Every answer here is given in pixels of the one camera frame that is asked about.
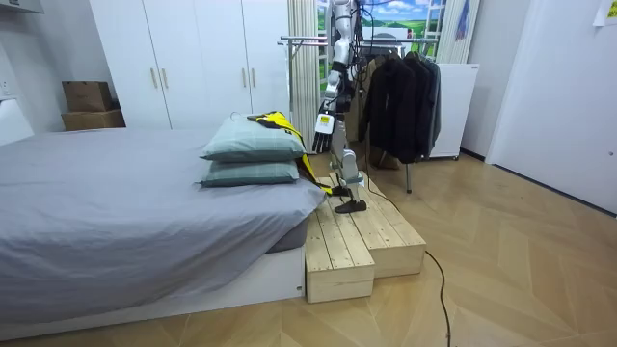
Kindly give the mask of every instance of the cardboard box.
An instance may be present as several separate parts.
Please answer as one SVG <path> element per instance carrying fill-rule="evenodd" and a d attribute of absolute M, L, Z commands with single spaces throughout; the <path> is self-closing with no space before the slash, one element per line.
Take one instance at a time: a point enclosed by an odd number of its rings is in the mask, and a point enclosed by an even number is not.
<path fill-rule="evenodd" d="M 62 87 L 71 112 L 112 110 L 112 96 L 107 82 L 64 81 Z"/>
<path fill-rule="evenodd" d="M 125 127 L 121 110 L 62 114 L 67 131 Z"/>

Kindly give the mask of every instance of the yellow strap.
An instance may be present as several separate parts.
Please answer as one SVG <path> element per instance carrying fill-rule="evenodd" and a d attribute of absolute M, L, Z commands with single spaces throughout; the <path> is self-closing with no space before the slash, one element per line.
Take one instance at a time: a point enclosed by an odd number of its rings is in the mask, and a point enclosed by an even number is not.
<path fill-rule="evenodd" d="M 278 111 L 275 112 L 271 112 L 271 113 L 267 113 L 261 116 L 257 116 L 254 118 L 249 118 L 249 120 L 254 120 L 254 121 L 259 121 L 259 120 L 265 120 L 268 121 L 270 123 L 274 123 L 277 126 L 279 126 L 280 128 L 289 130 L 292 134 L 296 135 L 296 137 L 298 137 L 298 139 L 300 139 L 300 142 L 302 143 L 302 146 L 305 145 L 304 140 L 302 139 L 302 135 L 300 134 L 300 132 L 298 130 L 296 130 L 293 125 L 291 125 L 291 123 L 289 122 L 289 120 L 287 120 L 287 118 Z M 309 157 L 304 154 L 302 156 L 302 164 L 304 164 L 305 169 L 307 169 L 308 173 L 310 174 L 310 178 L 312 178 L 312 182 L 317 185 L 319 188 L 321 188 L 324 192 L 328 193 L 329 195 L 332 194 L 332 188 L 321 184 L 317 181 L 317 177 L 315 177 L 315 172 L 312 170 L 312 166 L 310 165 L 310 161 L 309 161 Z"/>

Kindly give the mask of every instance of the gray pillow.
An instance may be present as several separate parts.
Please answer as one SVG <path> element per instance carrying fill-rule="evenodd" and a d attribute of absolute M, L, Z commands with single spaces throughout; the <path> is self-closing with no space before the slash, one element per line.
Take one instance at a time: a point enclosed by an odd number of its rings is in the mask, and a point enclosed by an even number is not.
<path fill-rule="evenodd" d="M 299 178 L 292 161 L 265 163 L 212 162 L 201 181 L 203 187 L 235 187 L 249 184 L 291 183 Z"/>
<path fill-rule="evenodd" d="M 228 163 L 287 161 L 300 158 L 305 148 L 285 129 L 267 128 L 244 116 L 225 120 L 201 158 Z"/>

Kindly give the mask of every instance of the wooden platform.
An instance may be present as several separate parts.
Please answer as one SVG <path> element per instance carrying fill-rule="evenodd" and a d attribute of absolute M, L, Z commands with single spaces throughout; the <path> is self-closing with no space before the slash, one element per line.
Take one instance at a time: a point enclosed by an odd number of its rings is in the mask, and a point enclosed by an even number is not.
<path fill-rule="evenodd" d="M 319 181 L 333 186 L 335 176 Z M 374 278 L 417 274 L 422 267 L 426 243 L 414 228 L 389 201 L 363 187 L 360 194 L 366 211 L 337 214 L 348 198 L 328 198 L 308 217 L 310 303 L 369 296 Z"/>
<path fill-rule="evenodd" d="M 369 179 L 366 173 L 361 174 L 367 186 Z M 331 179 L 336 180 L 334 173 L 331 173 Z M 370 189 L 384 195 L 372 181 Z M 419 273 L 426 242 L 391 202 L 362 186 L 359 193 L 366 201 L 367 209 L 350 216 L 375 261 L 375 278 Z"/>
<path fill-rule="evenodd" d="M 322 183 L 332 184 L 329 178 Z M 307 300 L 319 303 L 359 298 L 373 292 L 375 262 L 340 199 L 327 199 L 308 217 Z"/>

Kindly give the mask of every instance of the herringbone floor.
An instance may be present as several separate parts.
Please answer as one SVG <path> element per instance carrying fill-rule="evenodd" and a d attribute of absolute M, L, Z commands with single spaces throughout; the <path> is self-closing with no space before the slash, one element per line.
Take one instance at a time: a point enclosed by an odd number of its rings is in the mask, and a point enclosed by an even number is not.
<path fill-rule="evenodd" d="M 324 156 L 313 157 L 325 175 Z M 463 156 L 370 170 L 440 261 L 458 347 L 617 346 L 617 221 Z M 26 339 L 5 346 L 445 346 L 440 274 L 375 280 L 373 295 L 303 299 Z"/>

